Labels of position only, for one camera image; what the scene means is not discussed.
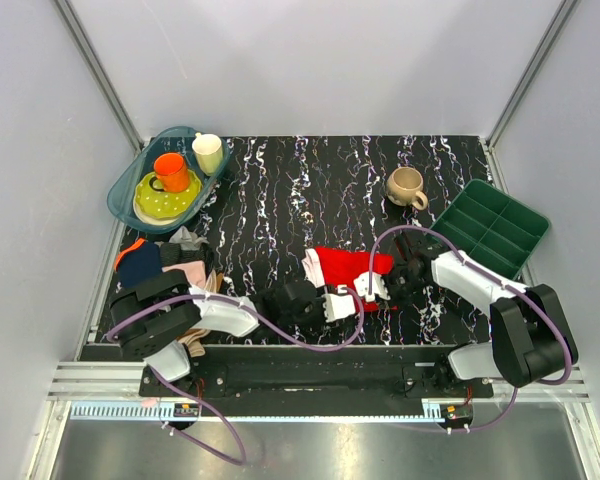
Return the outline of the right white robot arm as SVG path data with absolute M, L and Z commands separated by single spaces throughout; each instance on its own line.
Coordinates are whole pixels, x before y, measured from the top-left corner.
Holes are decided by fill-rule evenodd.
M 510 281 L 439 243 L 396 241 L 402 259 L 383 276 L 389 301 L 400 305 L 426 286 L 449 290 L 488 317 L 490 340 L 454 348 L 434 371 L 434 384 L 456 396 L 470 380 L 500 378 L 522 388 L 558 384 L 579 353 L 555 290 Z

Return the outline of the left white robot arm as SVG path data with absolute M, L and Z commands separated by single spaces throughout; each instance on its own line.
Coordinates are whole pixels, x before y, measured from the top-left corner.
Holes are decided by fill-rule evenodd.
M 182 273 L 164 272 L 122 290 L 110 303 L 114 327 L 106 334 L 125 360 L 142 360 L 176 396 L 195 386 L 192 356 L 179 341 L 201 329 L 245 337 L 261 329 L 260 317 L 276 327 L 316 326 L 333 320 L 322 289 L 294 281 L 249 296 L 232 298 L 199 287 L 185 288 Z

